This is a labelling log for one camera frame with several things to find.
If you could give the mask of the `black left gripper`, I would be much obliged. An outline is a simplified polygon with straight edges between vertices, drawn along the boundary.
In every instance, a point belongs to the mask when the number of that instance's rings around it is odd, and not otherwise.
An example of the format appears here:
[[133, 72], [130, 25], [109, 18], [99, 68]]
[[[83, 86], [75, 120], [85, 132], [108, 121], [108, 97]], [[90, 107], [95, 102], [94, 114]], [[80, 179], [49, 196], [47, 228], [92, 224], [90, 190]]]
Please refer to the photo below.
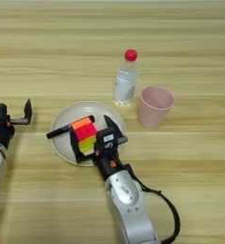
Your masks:
[[7, 122], [0, 122], [0, 144], [6, 149], [9, 147], [10, 141], [14, 136], [15, 128], [13, 125], [29, 125], [32, 117], [31, 101], [28, 99], [24, 107], [24, 117], [12, 119]]

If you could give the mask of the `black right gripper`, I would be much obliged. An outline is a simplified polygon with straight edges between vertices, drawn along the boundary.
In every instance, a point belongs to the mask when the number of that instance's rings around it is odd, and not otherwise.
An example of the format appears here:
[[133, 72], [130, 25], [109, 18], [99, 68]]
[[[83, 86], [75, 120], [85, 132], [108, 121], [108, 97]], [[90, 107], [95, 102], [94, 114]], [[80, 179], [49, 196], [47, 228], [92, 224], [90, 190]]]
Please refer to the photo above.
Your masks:
[[[109, 128], [114, 129], [118, 136], [122, 135], [116, 123], [114, 123], [107, 115], [104, 116], [106, 124]], [[116, 138], [112, 134], [109, 135], [110, 140], [105, 142], [104, 136], [96, 137], [94, 143], [94, 137], [89, 136], [86, 139], [79, 141], [75, 130], [70, 128], [70, 141], [72, 150], [75, 156], [77, 164], [89, 161], [92, 159], [94, 165], [100, 171], [104, 181], [121, 171], [127, 171], [129, 174], [133, 174], [133, 169], [129, 164], [123, 164], [119, 159], [118, 146], [128, 141], [127, 136], [121, 136]]]

